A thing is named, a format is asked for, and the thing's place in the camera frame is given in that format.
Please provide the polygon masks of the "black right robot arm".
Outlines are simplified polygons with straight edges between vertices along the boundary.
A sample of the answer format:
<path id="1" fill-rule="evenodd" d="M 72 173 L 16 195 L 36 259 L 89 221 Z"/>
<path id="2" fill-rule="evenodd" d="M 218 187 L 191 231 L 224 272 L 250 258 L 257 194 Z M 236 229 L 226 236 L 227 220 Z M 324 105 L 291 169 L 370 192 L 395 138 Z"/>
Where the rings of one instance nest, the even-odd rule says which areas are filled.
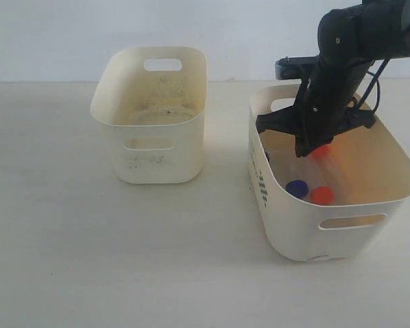
<path id="1" fill-rule="evenodd" d="M 297 157 L 329 144 L 337 135 L 371 128 L 374 110 L 362 108 L 393 59 L 410 57 L 410 1 L 362 1 L 324 15 L 318 54 L 275 62 L 278 80 L 298 79 L 293 104 L 256 118 L 259 133 L 295 137 Z"/>

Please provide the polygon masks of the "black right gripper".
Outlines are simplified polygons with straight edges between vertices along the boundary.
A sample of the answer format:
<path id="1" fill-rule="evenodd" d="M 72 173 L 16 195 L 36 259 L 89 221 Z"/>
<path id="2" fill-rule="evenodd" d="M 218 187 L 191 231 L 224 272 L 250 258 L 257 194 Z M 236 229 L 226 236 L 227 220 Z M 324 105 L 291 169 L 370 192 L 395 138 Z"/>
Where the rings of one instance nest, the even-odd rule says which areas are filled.
<path id="1" fill-rule="evenodd" d="M 300 79 L 293 105 L 259 115 L 257 131 L 294 135 L 297 158 L 327 154 L 334 136 L 360 126 L 371 128 L 376 122 L 374 114 L 363 110 L 354 97 L 371 65 L 365 61 L 334 68 L 318 57 L 311 76 Z"/>

